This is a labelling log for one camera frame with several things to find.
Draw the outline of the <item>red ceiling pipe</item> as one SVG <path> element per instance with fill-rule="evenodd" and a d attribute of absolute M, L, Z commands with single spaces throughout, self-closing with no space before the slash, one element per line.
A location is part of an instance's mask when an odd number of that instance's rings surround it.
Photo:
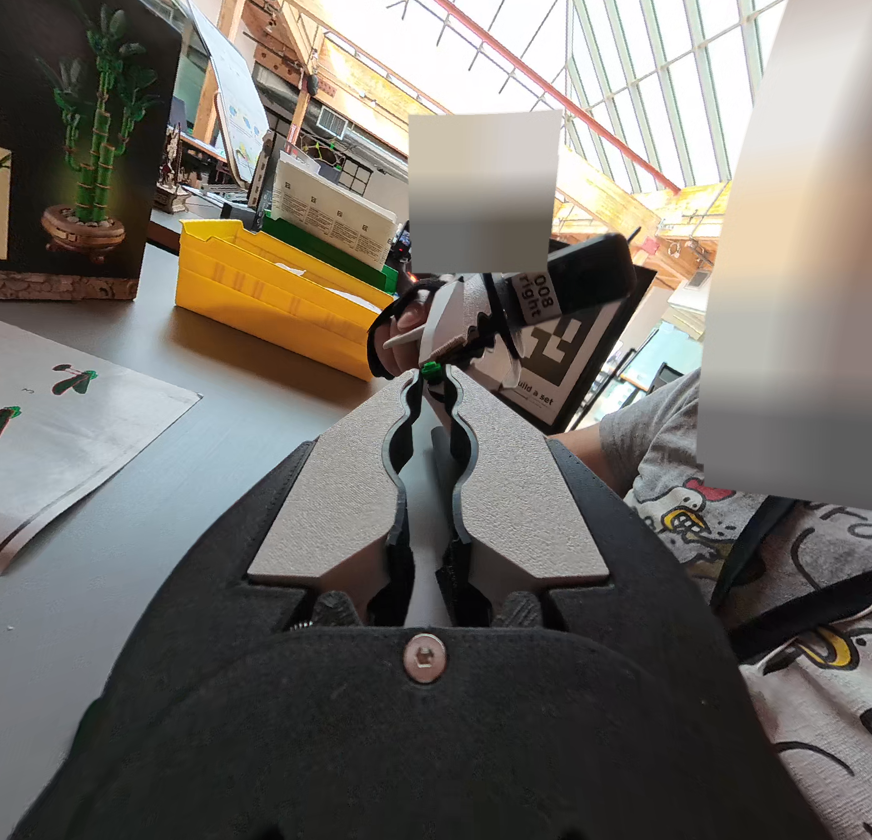
<path fill-rule="evenodd" d="M 464 11 L 462 11 L 451 0 L 432 0 L 436 5 L 441 7 L 446 15 L 454 18 L 464 28 L 472 33 L 476 39 L 489 49 L 494 50 L 498 55 L 505 59 L 515 71 L 519 71 L 531 83 L 534 83 L 543 93 L 553 98 L 560 103 L 570 114 L 582 121 L 591 132 L 596 136 L 601 137 L 616 150 L 618 150 L 626 159 L 637 165 L 641 170 L 651 176 L 656 183 L 661 187 L 670 191 L 672 194 L 678 194 L 680 187 L 663 174 L 657 167 L 653 166 L 649 161 L 636 153 L 632 148 L 628 147 L 625 142 L 612 134 L 605 126 L 600 124 L 593 116 L 589 115 L 582 107 L 567 95 L 558 90 L 553 83 L 542 77 L 534 69 L 523 61 L 520 57 L 514 54 L 509 48 L 498 41 L 488 30 L 472 20 Z"/>

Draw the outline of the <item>building instruction booklet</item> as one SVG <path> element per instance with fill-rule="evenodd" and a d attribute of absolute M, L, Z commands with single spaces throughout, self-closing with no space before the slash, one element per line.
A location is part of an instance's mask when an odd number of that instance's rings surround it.
<path fill-rule="evenodd" d="M 1 324 L 1 572 L 201 397 Z"/>

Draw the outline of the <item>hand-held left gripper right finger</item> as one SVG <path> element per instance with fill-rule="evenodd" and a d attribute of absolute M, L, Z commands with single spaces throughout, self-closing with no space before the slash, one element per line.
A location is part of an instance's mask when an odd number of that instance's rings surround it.
<path fill-rule="evenodd" d="M 609 569 L 539 430 L 457 367 L 442 385 L 440 589 L 452 624 L 486 627 L 513 593 L 606 584 Z"/>

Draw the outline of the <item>person's right hand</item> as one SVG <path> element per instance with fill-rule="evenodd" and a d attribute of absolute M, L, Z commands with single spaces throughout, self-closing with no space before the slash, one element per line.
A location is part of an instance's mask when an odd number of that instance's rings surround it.
<path fill-rule="evenodd" d="M 434 292 L 420 290 L 411 296 L 401 312 L 383 321 L 373 334 L 374 352 L 388 377 L 396 377 L 419 365 L 420 340 L 408 340 L 385 348 L 388 341 L 423 326 L 431 311 Z"/>

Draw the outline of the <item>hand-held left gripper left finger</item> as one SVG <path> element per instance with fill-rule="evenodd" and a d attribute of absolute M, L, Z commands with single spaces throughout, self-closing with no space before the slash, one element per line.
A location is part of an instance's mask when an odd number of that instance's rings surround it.
<path fill-rule="evenodd" d="M 419 415 L 420 372 L 408 370 L 322 432 L 248 578 L 342 592 L 371 625 L 403 625 L 415 573 L 399 473 Z"/>

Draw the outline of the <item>black bamboo picture box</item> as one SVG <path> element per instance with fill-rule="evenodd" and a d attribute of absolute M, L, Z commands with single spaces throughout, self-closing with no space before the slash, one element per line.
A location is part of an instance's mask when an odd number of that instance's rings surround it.
<path fill-rule="evenodd" d="M 1 0 L 2 301 L 131 301 L 181 34 L 141 0 Z"/>

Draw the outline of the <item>printed tag sign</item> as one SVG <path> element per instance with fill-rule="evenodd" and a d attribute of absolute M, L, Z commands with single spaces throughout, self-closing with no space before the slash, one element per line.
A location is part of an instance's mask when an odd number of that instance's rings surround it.
<path fill-rule="evenodd" d="M 497 283 L 520 333 L 517 388 L 497 393 L 544 433 L 565 431 L 648 293 L 656 273 L 635 265 L 629 241 L 605 233 L 575 245 L 550 241 L 543 272 Z"/>

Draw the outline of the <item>yellow plastic bin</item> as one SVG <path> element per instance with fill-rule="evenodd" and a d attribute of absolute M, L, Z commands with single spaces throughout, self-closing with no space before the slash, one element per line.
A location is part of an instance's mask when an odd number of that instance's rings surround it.
<path fill-rule="evenodd" d="M 175 302 L 347 375 L 370 380 L 382 292 L 234 219 L 182 222 Z"/>

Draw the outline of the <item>green plastic bin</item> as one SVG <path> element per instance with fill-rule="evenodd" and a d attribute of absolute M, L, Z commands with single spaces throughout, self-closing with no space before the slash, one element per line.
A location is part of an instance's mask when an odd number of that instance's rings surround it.
<path fill-rule="evenodd" d="M 371 287 L 390 295 L 397 292 L 398 272 L 393 268 L 387 266 L 371 267 L 296 225 L 281 218 L 271 217 L 269 212 L 263 214 L 262 230 L 269 236 L 317 258 Z"/>

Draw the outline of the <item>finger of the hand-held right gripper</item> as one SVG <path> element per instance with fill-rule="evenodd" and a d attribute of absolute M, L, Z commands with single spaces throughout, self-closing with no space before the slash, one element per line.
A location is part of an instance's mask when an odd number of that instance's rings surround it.
<path fill-rule="evenodd" d="M 421 365 L 442 360 L 466 344 L 469 324 L 465 313 L 465 281 L 453 279 L 438 289 L 421 336 Z"/>
<path fill-rule="evenodd" d="M 501 336 L 477 357 L 477 382 L 484 388 L 517 388 L 520 373 L 520 358 L 512 355 Z"/>

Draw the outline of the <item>white folded leaflets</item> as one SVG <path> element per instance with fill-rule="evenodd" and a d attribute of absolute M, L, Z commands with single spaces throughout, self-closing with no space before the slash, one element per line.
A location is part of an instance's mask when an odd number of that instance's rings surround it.
<path fill-rule="evenodd" d="M 272 217 L 318 237 L 363 264 L 382 270 L 398 230 L 396 215 L 340 187 L 280 152 Z"/>

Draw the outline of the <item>brown wooden model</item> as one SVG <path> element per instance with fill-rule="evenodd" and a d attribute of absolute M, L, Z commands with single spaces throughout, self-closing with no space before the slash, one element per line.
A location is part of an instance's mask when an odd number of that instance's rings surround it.
<path fill-rule="evenodd" d="M 172 215 L 186 210 L 187 193 L 181 187 L 184 181 L 183 153 L 181 128 L 179 125 L 169 125 L 154 195 L 154 207 L 166 214 Z"/>

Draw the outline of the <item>black box red label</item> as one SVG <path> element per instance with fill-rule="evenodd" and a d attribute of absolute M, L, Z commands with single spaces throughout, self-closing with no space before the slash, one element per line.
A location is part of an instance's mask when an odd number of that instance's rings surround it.
<path fill-rule="evenodd" d="M 251 216 L 246 227 L 251 232 L 259 232 L 262 229 L 265 212 L 271 206 L 277 169 L 277 138 L 274 129 L 266 133 L 257 158 L 256 170 L 248 188 L 247 207 Z"/>

